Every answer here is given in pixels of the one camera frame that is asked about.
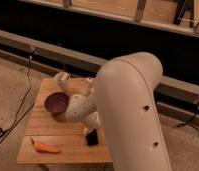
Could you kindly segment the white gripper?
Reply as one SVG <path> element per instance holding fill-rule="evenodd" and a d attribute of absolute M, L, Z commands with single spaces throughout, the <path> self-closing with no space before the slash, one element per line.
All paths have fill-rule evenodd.
<path fill-rule="evenodd" d="M 90 133 L 90 130 L 98 129 L 101 127 L 101 121 L 99 119 L 98 113 L 94 112 L 88 115 L 83 123 L 85 127 L 83 128 L 83 135 L 87 136 Z"/>

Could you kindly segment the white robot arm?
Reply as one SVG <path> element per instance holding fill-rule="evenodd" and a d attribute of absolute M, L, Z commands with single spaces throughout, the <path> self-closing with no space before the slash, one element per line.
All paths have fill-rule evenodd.
<path fill-rule="evenodd" d="M 172 171 L 153 95 L 162 73 L 151 53 L 121 56 L 100 68 L 89 96 L 71 97 L 66 119 L 93 127 L 98 113 L 115 171 Z"/>

